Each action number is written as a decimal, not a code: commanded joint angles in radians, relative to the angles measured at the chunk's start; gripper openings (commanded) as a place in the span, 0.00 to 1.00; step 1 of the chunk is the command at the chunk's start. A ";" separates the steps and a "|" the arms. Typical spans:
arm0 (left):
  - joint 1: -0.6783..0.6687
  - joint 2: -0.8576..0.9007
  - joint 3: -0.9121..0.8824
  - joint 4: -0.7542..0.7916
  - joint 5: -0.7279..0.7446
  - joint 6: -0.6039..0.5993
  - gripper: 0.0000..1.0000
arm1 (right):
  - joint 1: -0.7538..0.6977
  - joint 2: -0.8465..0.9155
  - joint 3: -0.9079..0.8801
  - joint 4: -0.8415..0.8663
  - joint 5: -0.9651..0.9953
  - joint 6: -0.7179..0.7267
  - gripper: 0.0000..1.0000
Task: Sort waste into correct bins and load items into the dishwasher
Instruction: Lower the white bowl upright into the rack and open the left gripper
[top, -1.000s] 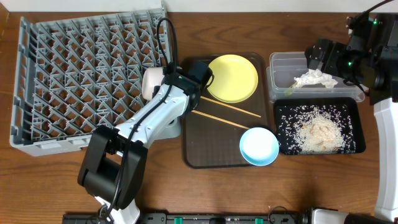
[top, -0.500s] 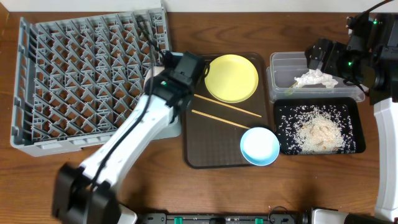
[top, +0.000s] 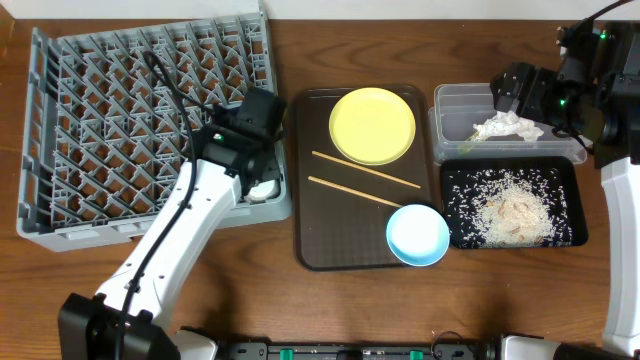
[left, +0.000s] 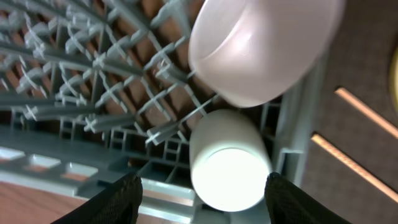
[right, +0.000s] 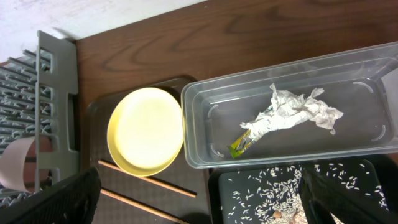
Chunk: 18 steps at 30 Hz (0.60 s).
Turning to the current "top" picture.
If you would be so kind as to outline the light blue bowl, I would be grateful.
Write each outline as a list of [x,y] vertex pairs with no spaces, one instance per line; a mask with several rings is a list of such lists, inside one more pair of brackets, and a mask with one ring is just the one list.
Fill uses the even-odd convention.
[[400,207],[389,218],[387,245],[402,263],[427,267],[439,262],[450,245],[450,230],[445,218],[434,208],[422,204]]

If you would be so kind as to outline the rice food scraps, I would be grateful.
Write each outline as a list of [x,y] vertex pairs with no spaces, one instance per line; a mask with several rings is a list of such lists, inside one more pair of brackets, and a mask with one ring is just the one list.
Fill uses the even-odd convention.
[[442,187],[457,248],[567,246],[574,239],[555,169],[453,170],[444,174]]

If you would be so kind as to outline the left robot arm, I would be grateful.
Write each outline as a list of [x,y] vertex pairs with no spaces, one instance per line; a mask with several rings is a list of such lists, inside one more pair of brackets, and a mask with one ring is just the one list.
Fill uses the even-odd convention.
[[58,316],[65,359],[213,359],[195,330],[169,334],[175,304],[215,229],[275,157],[283,98],[252,88],[236,109],[190,133],[190,158],[136,248],[87,298],[71,294]]

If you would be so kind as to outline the yellow green snack wrapper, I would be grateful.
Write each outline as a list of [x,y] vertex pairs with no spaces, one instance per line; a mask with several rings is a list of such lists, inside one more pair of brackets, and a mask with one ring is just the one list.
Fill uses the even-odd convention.
[[470,152],[474,148],[475,144],[477,143],[477,137],[478,137],[478,133],[474,133],[473,135],[471,135],[461,145],[457,146],[457,152],[460,155]]

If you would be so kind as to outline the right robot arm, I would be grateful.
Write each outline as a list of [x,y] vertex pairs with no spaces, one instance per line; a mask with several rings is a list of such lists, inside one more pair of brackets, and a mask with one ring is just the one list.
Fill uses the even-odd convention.
[[511,64],[490,83],[500,112],[592,143],[610,232],[610,295],[603,355],[639,356],[639,25],[591,19],[560,27],[553,71]]

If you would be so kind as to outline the small white cup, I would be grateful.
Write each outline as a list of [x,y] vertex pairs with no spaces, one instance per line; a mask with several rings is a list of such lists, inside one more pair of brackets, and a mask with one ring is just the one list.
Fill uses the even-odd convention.
[[249,193],[244,197],[248,203],[262,203],[269,199],[277,197],[280,193],[280,185],[278,180],[268,180],[261,182],[252,187]]

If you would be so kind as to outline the white paper napkin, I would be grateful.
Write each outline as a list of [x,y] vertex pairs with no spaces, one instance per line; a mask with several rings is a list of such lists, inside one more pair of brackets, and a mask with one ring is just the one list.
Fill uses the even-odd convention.
[[529,119],[517,116],[513,111],[497,112],[482,124],[474,124],[475,133],[469,138],[473,142],[487,141],[492,137],[517,135],[524,141],[535,142],[543,134],[543,130]]

